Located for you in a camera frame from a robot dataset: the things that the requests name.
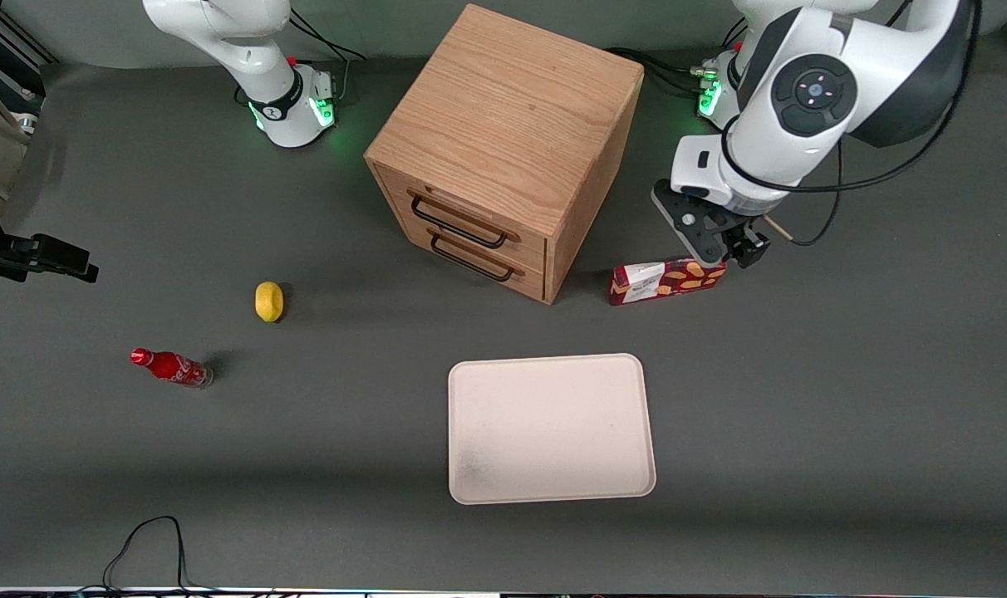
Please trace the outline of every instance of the yellow lemon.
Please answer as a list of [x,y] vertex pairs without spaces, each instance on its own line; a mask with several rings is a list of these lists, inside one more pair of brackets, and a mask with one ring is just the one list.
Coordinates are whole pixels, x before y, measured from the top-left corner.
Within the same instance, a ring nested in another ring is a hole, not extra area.
[[268,322],[283,317],[283,290],[277,284],[262,282],[256,287],[256,315]]

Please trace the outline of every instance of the drawer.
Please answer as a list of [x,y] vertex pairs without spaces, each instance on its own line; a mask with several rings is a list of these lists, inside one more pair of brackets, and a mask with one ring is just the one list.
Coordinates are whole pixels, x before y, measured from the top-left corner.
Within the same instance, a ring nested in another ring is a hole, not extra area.
[[540,270],[508,263],[496,255],[490,255],[488,251],[448,235],[447,232],[438,231],[435,227],[409,229],[408,239],[423,250],[431,251],[455,265],[479,273],[503,287],[515,289],[538,301],[544,300],[544,273]]
[[491,222],[491,215],[474,215],[455,206],[439,189],[420,184],[414,178],[390,168],[378,166],[389,200],[402,219],[405,231],[434,227],[451,238],[465,240],[483,250],[483,254],[500,255],[506,260],[544,270],[545,241],[541,236],[511,225]]

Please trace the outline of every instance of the coca-cola bottle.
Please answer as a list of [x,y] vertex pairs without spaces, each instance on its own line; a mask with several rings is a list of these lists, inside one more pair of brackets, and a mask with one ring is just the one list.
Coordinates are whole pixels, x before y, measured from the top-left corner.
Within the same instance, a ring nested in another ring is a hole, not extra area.
[[206,364],[170,351],[153,352],[147,348],[135,348],[131,351],[131,362],[140,364],[165,383],[181,384],[192,389],[204,389],[214,378],[211,367]]

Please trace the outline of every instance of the wooden cabinet top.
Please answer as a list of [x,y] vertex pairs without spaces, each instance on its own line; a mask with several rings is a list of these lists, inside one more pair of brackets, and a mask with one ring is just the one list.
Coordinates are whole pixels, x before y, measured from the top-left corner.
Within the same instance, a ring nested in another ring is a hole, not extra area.
[[554,238],[641,77],[468,4],[367,158]]

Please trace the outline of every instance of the white tray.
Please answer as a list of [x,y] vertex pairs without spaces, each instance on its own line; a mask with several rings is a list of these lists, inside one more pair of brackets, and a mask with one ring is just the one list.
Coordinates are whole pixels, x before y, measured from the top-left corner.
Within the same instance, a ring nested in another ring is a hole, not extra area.
[[458,363],[448,410],[448,489],[462,504],[655,487],[643,367],[632,355]]

